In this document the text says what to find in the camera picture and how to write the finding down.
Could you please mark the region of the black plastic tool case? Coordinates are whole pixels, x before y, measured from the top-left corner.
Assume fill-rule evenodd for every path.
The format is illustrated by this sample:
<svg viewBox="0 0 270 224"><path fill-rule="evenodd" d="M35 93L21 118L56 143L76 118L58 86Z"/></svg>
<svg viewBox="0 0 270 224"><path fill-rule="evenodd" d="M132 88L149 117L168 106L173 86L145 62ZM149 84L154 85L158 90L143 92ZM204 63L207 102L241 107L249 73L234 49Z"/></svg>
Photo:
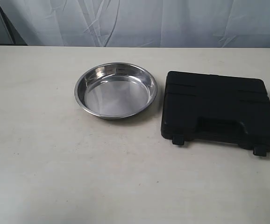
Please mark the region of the black plastic tool case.
<svg viewBox="0 0 270 224"><path fill-rule="evenodd" d="M270 153L270 99L264 82L170 71L163 97L161 135L174 145L216 141L265 157Z"/></svg>

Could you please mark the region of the round stainless steel pan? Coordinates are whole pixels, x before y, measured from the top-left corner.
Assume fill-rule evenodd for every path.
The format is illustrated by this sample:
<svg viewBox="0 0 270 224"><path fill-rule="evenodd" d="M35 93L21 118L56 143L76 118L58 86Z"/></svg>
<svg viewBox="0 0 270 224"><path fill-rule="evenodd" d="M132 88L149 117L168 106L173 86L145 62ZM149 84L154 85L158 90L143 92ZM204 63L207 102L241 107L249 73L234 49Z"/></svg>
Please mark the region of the round stainless steel pan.
<svg viewBox="0 0 270 224"><path fill-rule="evenodd" d="M74 96L87 113L118 120L145 111L158 93L156 79L131 63L105 63L86 71L76 82Z"/></svg>

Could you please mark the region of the white backdrop curtain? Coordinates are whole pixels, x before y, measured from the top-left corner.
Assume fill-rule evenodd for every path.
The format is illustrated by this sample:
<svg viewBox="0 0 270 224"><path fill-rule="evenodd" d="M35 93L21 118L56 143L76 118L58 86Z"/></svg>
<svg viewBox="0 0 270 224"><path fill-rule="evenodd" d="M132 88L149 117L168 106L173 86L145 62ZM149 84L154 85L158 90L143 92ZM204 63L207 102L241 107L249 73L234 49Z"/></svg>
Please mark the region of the white backdrop curtain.
<svg viewBox="0 0 270 224"><path fill-rule="evenodd" d="M28 45L270 48L270 0L0 0Z"/></svg>

